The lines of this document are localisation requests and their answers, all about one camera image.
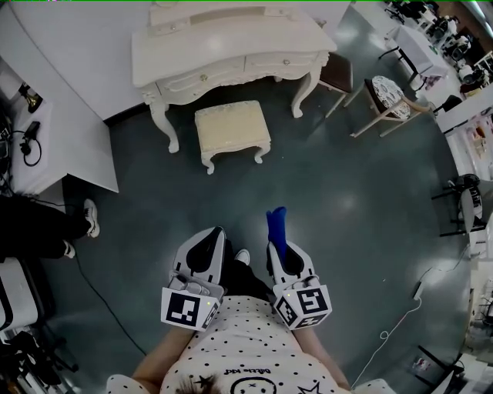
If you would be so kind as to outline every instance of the white sneaker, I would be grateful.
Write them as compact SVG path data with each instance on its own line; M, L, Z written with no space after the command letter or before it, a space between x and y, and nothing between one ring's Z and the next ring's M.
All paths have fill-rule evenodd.
M65 240L63 242L65 243L65 253L63 253L63 255L66 255L69 259L73 259L75 257L74 245Z
M243 262L246 265L250 265L250 252L248 252L246 249L241 249L235 256L235 260L238 260L239 262Z
M93 238L97 237L99 235L98 209L94 201L90 199L84 201L84 217L91 225L87 230L87 235Z

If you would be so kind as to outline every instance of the white dressing table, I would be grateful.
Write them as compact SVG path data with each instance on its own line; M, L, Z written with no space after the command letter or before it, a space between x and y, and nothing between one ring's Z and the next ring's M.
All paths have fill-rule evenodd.
M132 79L157 127L178 152L166 118L169 104L184 105L217 86L274 76L303 78L291 108L317 86L335 43L302 11L275 2L178 2L154 5L150 27L132 36Z

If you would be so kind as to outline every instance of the black pants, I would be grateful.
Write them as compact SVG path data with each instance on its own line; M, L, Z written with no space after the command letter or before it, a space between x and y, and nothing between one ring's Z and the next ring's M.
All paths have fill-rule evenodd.
M249 265L234 259L231 242L226 241L223 271L220 285L226 289L227 296L250 296L269 302L272 290L258 279Z
M82 212L66 215L24 197L0 197L0 223L2 258L60 258L63 240L80 238L90 227Z

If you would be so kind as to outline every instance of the hair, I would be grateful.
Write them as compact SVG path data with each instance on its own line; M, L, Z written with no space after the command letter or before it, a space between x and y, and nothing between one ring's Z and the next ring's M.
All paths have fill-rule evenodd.
M208 383L202 386L194 383L192 379L182 379L179 383L179 389L176 390L176 394L221 394L216 384L217 376L211 375L207 380Z

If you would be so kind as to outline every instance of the blue cloth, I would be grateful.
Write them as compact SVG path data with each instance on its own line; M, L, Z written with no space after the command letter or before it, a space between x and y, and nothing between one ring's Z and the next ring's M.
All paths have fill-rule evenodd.
M286 258L286 219L287 209L283 206L274 209L273 212L267 211L267 225L269 227L269 241L276 247L281 261Z

